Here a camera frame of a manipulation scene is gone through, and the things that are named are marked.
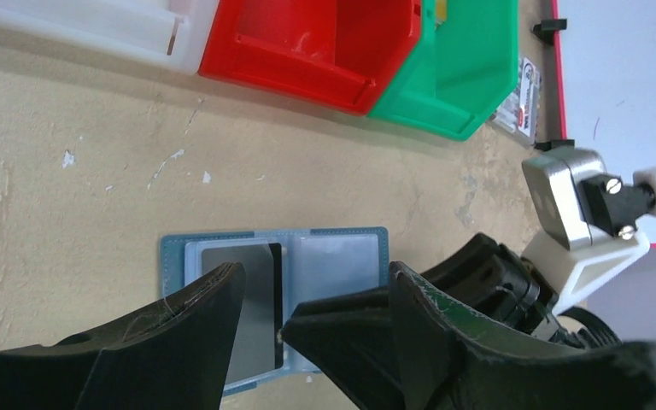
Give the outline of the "dark card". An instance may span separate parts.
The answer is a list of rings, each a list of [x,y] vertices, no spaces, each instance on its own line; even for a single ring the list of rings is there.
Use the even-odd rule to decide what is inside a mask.
[[[278,340],[283,312],[282,246],[261,243],[201,253],[204,273],[225,262],[240,263],[245,271],[242,310],[225,381],[233,384],[284,364],[283,346]]]

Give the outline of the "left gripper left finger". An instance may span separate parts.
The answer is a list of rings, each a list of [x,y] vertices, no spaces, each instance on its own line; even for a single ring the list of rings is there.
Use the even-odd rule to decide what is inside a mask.
[[[216,409],[246,273],[225,263],[52,346],[0,351],[0,409]]]

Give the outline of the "blue card holder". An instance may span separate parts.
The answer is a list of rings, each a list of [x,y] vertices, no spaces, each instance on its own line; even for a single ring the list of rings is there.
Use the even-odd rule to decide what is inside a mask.
[[[263,231],[206,232],[166,235],[159,245],[161,295],[169,296],[202,275],[205,249],[250,244],[282,246],[282,343],[284,364],[233,384],[225,395],[255,388],[290,374],[316,373],[318,367],[285,345],[279,331],[298,304],[371,290],[388,282],[389,240],[385,228],[354,227]]]

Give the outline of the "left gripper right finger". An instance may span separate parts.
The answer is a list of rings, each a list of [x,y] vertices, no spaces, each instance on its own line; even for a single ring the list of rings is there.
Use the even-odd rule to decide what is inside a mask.
[[[409,409],[656,409],[656,342],[577,349],[516,331],[402,262],[389,307]]]

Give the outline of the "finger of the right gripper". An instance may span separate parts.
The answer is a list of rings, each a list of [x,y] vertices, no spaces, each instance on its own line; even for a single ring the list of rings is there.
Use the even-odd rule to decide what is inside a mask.
[[[403,409],[386,286],[300,303],[280,331],[359,409]]]

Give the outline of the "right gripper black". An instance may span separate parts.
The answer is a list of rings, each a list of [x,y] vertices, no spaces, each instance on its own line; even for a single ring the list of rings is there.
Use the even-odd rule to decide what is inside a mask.
[[[540,272],[483,233],[423,276],[454,299],[534,338],[576,349],[621,343],[602,319],[583,307],[553,313],[559,297]]]

